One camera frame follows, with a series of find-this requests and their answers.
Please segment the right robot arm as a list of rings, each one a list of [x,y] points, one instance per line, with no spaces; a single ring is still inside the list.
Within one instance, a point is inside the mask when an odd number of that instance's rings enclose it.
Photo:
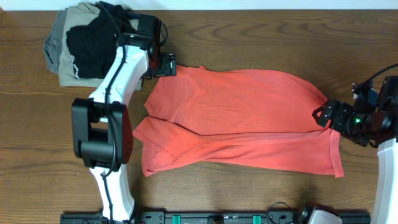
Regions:
[[[397,223],[397,77],[380,92],[366,81],[353,85],[354,104],[329,99],[312,113],[316,123],[363,147],[377,148],[379,163],[371,223]]]

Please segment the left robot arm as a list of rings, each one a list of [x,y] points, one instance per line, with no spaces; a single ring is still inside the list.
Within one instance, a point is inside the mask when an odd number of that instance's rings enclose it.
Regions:
[[[114,62],[101,85],[72,104],[73,150],[98,184],[103,211],[98,223],[132,223],[135,201],[127,167],[133,136],[127,106],[145,77],[176,75],[174,54],[160,50],[160,34],[123,34]]]

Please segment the red orange t-shirt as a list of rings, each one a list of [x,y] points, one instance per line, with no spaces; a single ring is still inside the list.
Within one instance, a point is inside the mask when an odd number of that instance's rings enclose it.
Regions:
[[[209,161],[342,177],[340,135],[312,118],[325,101],[285,72],[180,66],[159,79],[133,132],[143,144],[142,171]]]

